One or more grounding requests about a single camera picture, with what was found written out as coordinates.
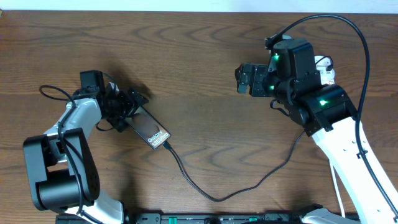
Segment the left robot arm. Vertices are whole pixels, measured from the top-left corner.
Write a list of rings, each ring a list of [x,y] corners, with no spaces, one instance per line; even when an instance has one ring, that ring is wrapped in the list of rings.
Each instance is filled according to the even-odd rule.
[[[76,215],[90,223],[131,223],[125,205],[105,193],[87,139],[101,120],[123,132],[148,99],[98,70],[80,73],[81,87],[66,94],[65,112],[42,135],[27,138],[23,152],[34,207]]]

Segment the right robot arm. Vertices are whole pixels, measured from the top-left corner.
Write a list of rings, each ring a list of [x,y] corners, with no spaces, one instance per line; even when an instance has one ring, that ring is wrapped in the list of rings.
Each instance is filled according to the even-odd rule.
[[[272,97],[333,164],[361,223],[397,223],[397,190],[356,128],[358,114],[342,87],[326,81],[305,39],[271,47],[267,65],[242,63],[235,70],[238,93]]]

